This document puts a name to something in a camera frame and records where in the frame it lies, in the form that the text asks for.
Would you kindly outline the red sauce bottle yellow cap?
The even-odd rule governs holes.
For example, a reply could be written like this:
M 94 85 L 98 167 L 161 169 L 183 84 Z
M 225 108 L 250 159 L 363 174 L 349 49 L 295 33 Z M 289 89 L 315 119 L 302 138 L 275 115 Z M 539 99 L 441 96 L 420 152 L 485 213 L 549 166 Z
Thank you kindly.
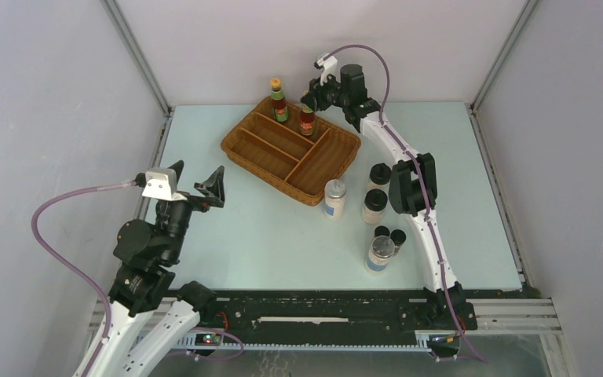
M 270 80 L 270 86 L 270 98 L 274 119 L 279 123 L 285 123 L 288 120 L 289 113 L 282 82 L 279 78 L 272 78 Z

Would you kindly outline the clear-lid white spice jar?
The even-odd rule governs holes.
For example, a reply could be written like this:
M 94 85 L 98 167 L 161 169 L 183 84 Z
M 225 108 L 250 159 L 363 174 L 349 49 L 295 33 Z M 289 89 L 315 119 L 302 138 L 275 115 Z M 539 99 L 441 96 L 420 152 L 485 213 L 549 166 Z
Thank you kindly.
M 340 179 L 329 180 L 324 187 L 323 208 L 325 216 L 332 221 L 342 218 L 345 211 L 346 185 Z

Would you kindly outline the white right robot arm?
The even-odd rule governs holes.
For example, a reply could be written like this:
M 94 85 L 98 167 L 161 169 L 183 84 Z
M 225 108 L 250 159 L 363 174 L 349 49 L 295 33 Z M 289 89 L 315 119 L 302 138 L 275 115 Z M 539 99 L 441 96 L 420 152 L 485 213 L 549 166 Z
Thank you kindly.
M 334 58 L 315 64 L 320 76 L 312 79 L 301 102 L 313 111 L 340 108 L 347 123 L 370 140 L 391 164 L 389 202 L 405 217 L 421 247 L 427 305 L 426 320 L 446 328 L 455 319 L 467 319 L 472 307 L 448 261 L 437 224 L 437 172 L 435 159 L 411 147 L 384 114 L 383 104 L 367 93 L 358 64 L 336 67 Z

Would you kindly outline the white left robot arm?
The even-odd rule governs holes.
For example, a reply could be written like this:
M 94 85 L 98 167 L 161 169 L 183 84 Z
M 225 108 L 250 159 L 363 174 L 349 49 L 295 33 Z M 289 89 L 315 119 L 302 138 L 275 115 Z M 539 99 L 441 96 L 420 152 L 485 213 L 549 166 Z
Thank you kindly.
M 142 341 L 135 341 L 174 281 L 170 267 L 179 262 L 192 214 L 225 205 L 223 166 L 194 185 L 198 191 L 194 196 L 177 187 L 184 165 L 179 160 L 134 178 L 132 184 L 143 190 L 142 196 L 157 202 L 155 221 L 134 219 L 119 230 L 113 255 L 121 265 L 104 300 L 99 332 L 77 376 L 146 376 L 182 335 L 215 321 L 216 293 L 192 281 L 177 291 L 163 319 Z

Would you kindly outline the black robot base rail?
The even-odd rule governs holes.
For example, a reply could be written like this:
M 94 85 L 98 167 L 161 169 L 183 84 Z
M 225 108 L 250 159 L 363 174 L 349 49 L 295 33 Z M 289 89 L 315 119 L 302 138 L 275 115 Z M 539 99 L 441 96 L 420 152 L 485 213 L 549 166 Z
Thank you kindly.
M 477 315 L 426 290 L 222 290 L 199 324 L 253 346 L 417 346 L 420 335 L 477 329 Z

